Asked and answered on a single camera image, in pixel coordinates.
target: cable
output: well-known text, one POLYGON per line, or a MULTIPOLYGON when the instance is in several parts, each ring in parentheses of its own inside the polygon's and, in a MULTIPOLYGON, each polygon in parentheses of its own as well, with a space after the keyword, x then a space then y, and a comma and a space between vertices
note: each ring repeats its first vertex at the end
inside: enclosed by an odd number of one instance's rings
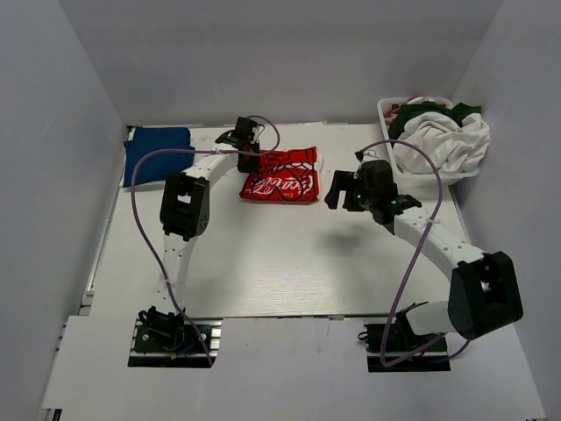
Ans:
POLYGON ((181 357, 184 353, 188 352, 193 346, 189 345, 186 346, 185 348, 181 349, 178 353, 175 353, 172 355, 172 360, 174 360, 177 357, 181 357))
POLYGON ((181 345, 183 345, 184 340, 185 340, 185 332, 183 332, 183 338, 181 338, 181 342, 179 343, 178 346, 176 346, 175 348, 164 348, 164 347, 162 348, 165 349, 166 351, 175 351, 176 349, 179 349, 181 345))
POLYGON ((145 241, 146 245, 148 246, 148 248, 150 249, 150 252, 152 253, 152 255, 154 256, 154 258, 156 259, 156 262, 158 263, 158 266, 160 266, 160 271, 162 273, 162 275, 164 276, 164 280, 166 281, 166 286, 167 286, 167 292, 169 294, 169 297, 172 300, 172 303, 174 304, 175 309, 177 310, 178 313, 180 313, 183 318, 185 318, 185 320, 187 320, 189 322, 189 324, 191 326, 193 326, 193 329, 195 329, 195 332, 197 334, 197 337, 199 339, 199 342, 201 342, 202 345, 202 349, 204 351, 204 353, 207 356, 207 360, 209 362, 209 365, 212 367, 212 358, 210 357, 210 353, 209 353, 209 349, 206 346, 206 344, 204 343, 204 340, 201 337, 201 333, 199 332, 199 329, 197 328, 195 322, 193 321, 193 319, 191 319, 187 314, 185 314, 185 311, 180 307, 180 305, 177 303, 177 300, 175 299, 174 296, 174 291, 172 288, 171 283, 169 283, 169 275, 166 271, 166 268, 164 267, 164 262, 162 261, 162 259, 160 258, 160 256, 158 255, 158 252, 156 252, 156 249, 154 248, 152 241, 150 241, 150 239, 148 238, 148 235, 146 234, 144 227, 142 226, 142 223, 140 222, 140 217, 138 216, 138 209, 137 209, 137 199, 136 199, 136 181, 137 181, 137 175, 138 175, 138 171, 140 170, 140 167, 142 167, 142 165, 148 161, 150 158, 152 158, 153 156, 156 155, 162 155, 164 153, 192 153, 192 154, 196 154, 196 153, 204 153, 204 154, 230 154, 230 153, 237 153, 240 155, 249 155, 249 156, 265 156, 268 155, 272 152, 274 152, 277 147, 279 147, 279 144, 281 143, 281 134, 279 133, 279 129, 277 129, 276 125, 274 125, 268 118, 265 118, 263 116, 259 116, 259 115, 251 115, 248 118, 258 118, 261 119, 263 121, 265 121, 266 123, 268 123, 271 127, 273 127, 274 132, 277 135, 277 141, 274 144, 273 148, 269 149, 268 151, 265 151, 263 153, 256 153, 256 152, 250 152, 250 151, 237 151, 237 150, 228 150, 228 151, 221 151, 221 150, 193 150, 193 149, 183 149, 183 148, 169 148, 169 149, 160 149, 158 151, 154 151, 154 152, 150 152, 149 154, 143 156, 140 160, 138 160, 137 165, 134 167, 134 170, 132 171, 132 178, 131 178, 131 207, 132 207, 132 215, 134 217, 134 222, 136 223, 137 227, 138 227, 138 231, 140 232, 140 235, 142 236, 143 240, 145 241))
MULTIPOLYGON (((383 145, 386 143, 399 143, 400 145, 404 145, 404 146, 408 146, 412 149, 415 149, 430 165, 430 167, 432 168, 433 173, 435 174, 435 177, 437 178, 437 185, 438 185, 438 199, 437 199, 437 205, 435 206, 435 209, 432 211, 432 214, 429 217, 429 220, 427 222, 427 226, 423 231, 423 234, 421 235, 421 238, 419 239, 419 242, 417 244, 417 247, 415 249, 415 252, 413 253, 413 257, 411 258, 411 261, 408 264, 407 270, 405 271, 405 275, 403 276, 403 279, 401 280, 400 283, 400 287, 397 290, 397 294, 395 294, 395 299, 394 302, 392 303, 392 306, 390 308, 390 311, 387 315, 387 321, 386 324, 384 325, 384 332, 382 334, 382 344, 381 344, 381 348, 380 348, 380 362, 382 364, 382 366, 384 367, 393 367, 396 364, 399 364, 400 362, 405 361, 408 358, 411 358, 413 356, 415 356, 418 353, 421 353, 427 349, 429 349, 431 346, 435 345, 440 339, 442 339, 444 337, 443 333, 438 334, 435 338, 431 339, 429 342, 427 342, 424 345, 419 346, 418 348, 414 349, 413 351, 406 353, 405 355, 402 355, 399 358, 396 358, 395 360, 391 360, 391 361, 387 361, 386 360, 386 347, 387 347, 387 339, 389 338, 389 331, 390 328, 392 326, 392 320, 394 319, 395 316, 395 312, 397 311, 397 306, 399 305, 399 302, 401 300, 401 296, 403 295, 403 291, 405 290, 405 287, 407 285, 407 282, 409 280, 409 277, 411 276, 411 272, 413 271, 413 267, 415 266, 417 259, 419 259, 419 255, 421 254, 421 251, 423 249, 424 243, 427 240, 427 237, 429 236, 429 232, 430 232, 430 227, 433 225, 438 211, 440 211, 440 207, 442 205, 442 201, 444 199, 444 186, 442 184, 442 179, 440 178, 440 174, 438 173, 438 169, 435 166, 434 162, 430 159, 430 157, 419 147, 411 145, 407 142, 404 142, 403 140, 380 140, 378 142, 374 142, 366 147, 363 147, 362 149, 360 149, 360 153, 364 153, 364 151, 366 151, 367 149, 370 149, 371 147, 374 146, 378 146, 378 145, 383 145)), ((457 357, 458 355, 460 355, 468 346, 469 341, 466 341, 466 343, 457 351, 455 352, 453 355, 447 357, 447 360, 451 360, 452 358, 457 357)))

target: blue towel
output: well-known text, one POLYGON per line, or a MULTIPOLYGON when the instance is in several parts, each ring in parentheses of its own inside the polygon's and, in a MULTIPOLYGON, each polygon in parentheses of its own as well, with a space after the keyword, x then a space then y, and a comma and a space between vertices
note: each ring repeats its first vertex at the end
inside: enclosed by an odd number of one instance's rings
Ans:
MULTIPOLYGON (((124 164, 123 187, 130 187, 132 171, 140 159, 159 149, 191 149, 191 132, 186 127, 145 128, 137 127, 132 140, 124 143, 126 162, 124 164)), ((193 165, 192 153, 163 153, 145 161, 137 174, 136 185, 166 180, 170 171, 182 171, 193 165)))

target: white wall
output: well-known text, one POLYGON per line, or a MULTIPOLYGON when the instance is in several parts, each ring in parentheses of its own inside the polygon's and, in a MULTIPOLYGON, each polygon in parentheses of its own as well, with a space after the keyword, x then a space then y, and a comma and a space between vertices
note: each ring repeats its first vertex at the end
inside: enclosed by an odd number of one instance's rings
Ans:
POLYGON ((482 104, 491 146, 458 185, 472 239, 514 259, 516 325, 548 418, 561 420, 561 3, 506 0, 456 89, 482 104))
POLYGON ((448 96, 501 0, 60 0, 125 123, 371 122, 448 96))
POLYGON ((125 129, 55 0, 0 10, 0 413, 28 421, 82 298, 125 129))

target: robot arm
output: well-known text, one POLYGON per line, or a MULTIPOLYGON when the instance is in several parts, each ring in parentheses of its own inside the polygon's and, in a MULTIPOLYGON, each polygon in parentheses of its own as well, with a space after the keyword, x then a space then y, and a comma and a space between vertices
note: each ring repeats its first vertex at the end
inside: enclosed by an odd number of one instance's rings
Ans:
MULTIPOLYGON (((237 150, 259 152, 258 126, 249 118, 238 118, 234 130, 217 139, 217 143, 224 144, 220 147, 221 154, 204 156, 193 167, 181 173, 170 173, 167 177, 160 221, 165 233, 163 261, 172 288, 187 279, 196 241, 209 224, 210 189, 235 167, 242 173, 259 168, 259 156, 235 153, 237 150)), ((158 293, 166 294, 163 279, 158 293)))
MULTIPOLYGON (((409 195, 400 195, 386 161, 363 162, 356 173, 336 171, 325 202, 336 209, 341 191, 343 208, 370 211, 392 234, 417 246, 428 212, 409 195)), ((423 254, 451 282, 448 302, 422 303, 400 311, 401 330, 410 335, 458 332, 472 340, 522 317, 512 261, 502 252, 489 254, 466 244, 433 221, 423 254)))

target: white tabletop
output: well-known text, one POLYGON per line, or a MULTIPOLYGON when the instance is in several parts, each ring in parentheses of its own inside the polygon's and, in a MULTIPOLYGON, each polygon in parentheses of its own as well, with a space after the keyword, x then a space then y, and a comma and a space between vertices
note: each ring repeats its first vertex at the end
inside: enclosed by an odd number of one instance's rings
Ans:
MULTIPOLYGON (((195 129, 210 144, 224 129, 195 129)), ((353 152, 379 139, 377 125, 282 126, 282 148, 317 146, 321 198, 335 169, 355 169, 353 152)), ((263 137, 273 142, 272 133, 263 137)), ((183 302, 195 317, 377 313, 388 310, 413 248, 366 214, 244 203, 231 171, 211 192, 211 219, 193 256, 183 302)), ((404 189, 431 206, 436 189, 404 189)), ((163 247, 162 188, 142 189, 140 215, 163 247)), ((462 235, 446 190, 443 223, 462 235)), ((121 191, 96 276, 90 316, 68 321, 43 408, 61 421, 340 419, 509 421, 543 417, 513 326, 472 344, 443 373, 368 373, 357 340, 362 321, 226 319, 212 369, 127 367, 135 314, 151 304, 158 267, 121 191)), ((447 297, 448 282, 421 259, 403 297, 447 297)), ((463 340, 447 338, 450 349, 463 340)))
MULTIPOLYGON (((224 128, 191 130, 196 148, 212 146, 224 128)), ((320 200, 308 205, 248 203, 238 197, 246 175, 230 171, 210 193, 210 223, 199 239, 182 303, 193 317, 373 314, 389 310, 413 247, 372 221, 367 212, 329 210, 323 198, 333 171, 355 170, 354 152, 382 139, 379 125, 281 125, 280 149, 317 146, 323 157, 320 200)), ((262 147, 274 143, 265 130, 262 147)), ((378 147, 381 156, 385 148, 378 147)), ((163 185, 138 188, 138 209, 157 250, 163 250, 159 219, 163 185)), ((429 208, 436 188, 401 189, 429 208)), ((463 236, 445 189, 439 218, 463 236)), ((153 304, 160 274, 131 213, 127 189, 115 213, 95 279, 92 315, 133 314, 153 304)), ((402 298, 447 299, 449 284, 421 258, 402 298)))

